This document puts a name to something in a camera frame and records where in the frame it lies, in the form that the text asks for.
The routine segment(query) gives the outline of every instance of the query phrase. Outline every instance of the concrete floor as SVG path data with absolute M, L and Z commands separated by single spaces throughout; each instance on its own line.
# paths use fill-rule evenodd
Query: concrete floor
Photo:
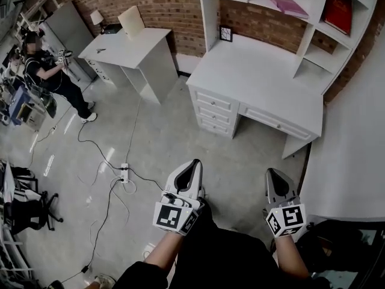
M 179 78 L 162 106 L 141 101 L 129 164 L 141 176 L 155 179 L 163 186 L 176 167 L 199 158 L 203 163 L 206 198 L 212 204 L 217 224 L 269 243 L 271 234 L 261 214 L 266 204 L 265 171 L 275 167 L 298 183 L 305 152 L 281 160 L 285 134 L 247 118 L 241 119 L 233 140 L 200 130 L 185 81 L 186 78 Z M 95 122 L 85 125 L 81 140 L 96 141 L 109 161 L 118 167 L 127 153 L 139 96 L 131 86 L 108 86 L 101 80 L 88 87 L 79 85 L 85 89 L 86 100 L 97 102 L 94 110 L 99 115 Z M 40 190 L 59 193 L 55 208 L 64 223 L 56 223 L 55 232 L 47 228 L 27 229 L 18 235 L 42 285 L 55 279 L 63 281 L 89 262 L 96 232 L 105 217 L 110 182 L 119 174 L 101 165 L 97 180 L 91 185 L 102 156 L 92 143 L 77 141 L 82 126 L 80 119 L 63 98 L 57 100 L 57 116 L 45 120 L 38 140 L 51 127 L 58 127 L 36 145 L 31 169 L 39 179 Z M 28 167 L 36 134 L 24 126 L 0 127 L 1 157 Z M 52 156 L 51 168 L 45 176 Z M 115 187 L 129 208 L 128 222 L 126 208 L 112 196 L 109 218 L 97 242 L 93 273 L 119 278 L 128 266 L 143 259 L 148 243 L 156 244 L 164 235 L 152 226 L 155 202 L 160 199 L 159 188 L 133 175 L 131 178 L 137 185 L 135 194 L 126 194 L 120 183 Z M 126 191 L 131 193 L 133 186 L 128 184 Z M 66 287 L 84 287 L 82 275 L 66 282 Z

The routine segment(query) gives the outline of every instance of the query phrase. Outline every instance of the pink book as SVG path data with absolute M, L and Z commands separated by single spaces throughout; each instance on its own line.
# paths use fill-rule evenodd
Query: pink book
M 277 8 L 287 15 L 308 19 L 309 15 L 293 0 L 271 0 Z

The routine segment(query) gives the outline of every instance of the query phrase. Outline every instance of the shoe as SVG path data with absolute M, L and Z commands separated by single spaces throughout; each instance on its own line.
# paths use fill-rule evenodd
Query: shoe
M 104 274 L 98 274 L 95 281 L 100 283 L 100 289 L 112 289 L 116 283 L 115 279 Z
M 97 118 L 97 114 L 96 113 L 91 113 L 91 115 L 86 118 L 86 119 L 81 119 L 82 120 L 82 123 L 87 123 L 87 122 L 92 122 L 92 121 L 95 121 Z
M 95 102 L 88 102 L 88 110 L 94 108 Z

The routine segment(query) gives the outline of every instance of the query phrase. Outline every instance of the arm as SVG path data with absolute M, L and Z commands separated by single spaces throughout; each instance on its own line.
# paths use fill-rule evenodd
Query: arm
M 64 67 L 63 63 L 59 63 L 58 65 L 56 65 L 50 70 L 44 70 L 44 68 L 41 67 L 37 71 L 36 75 L 44 80 L 47 80 L 48 78 L 54 76 L 57 72 L 59 72 L 63 67 Z
M 309 271 L 290 235 L 276 238 L 276 247 L 278 265 L 284 273 L 298 279 L 309 277 Z
M 153 264 L 170 272 L 176 255 L 178 254 L 183 242 L 183 235 L 168 232 L 154 248 L 151 254 L 144 260 L 145 263 Z

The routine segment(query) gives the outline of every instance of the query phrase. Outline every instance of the lampshade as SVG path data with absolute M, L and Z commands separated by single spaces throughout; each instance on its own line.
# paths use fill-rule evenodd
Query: lampshade
M 91 20 L 94 25 L 98 25 L 104 20 L 104 18 L 101 15 L 101 13 L 98 10 L 96 10 L 91 13 Z

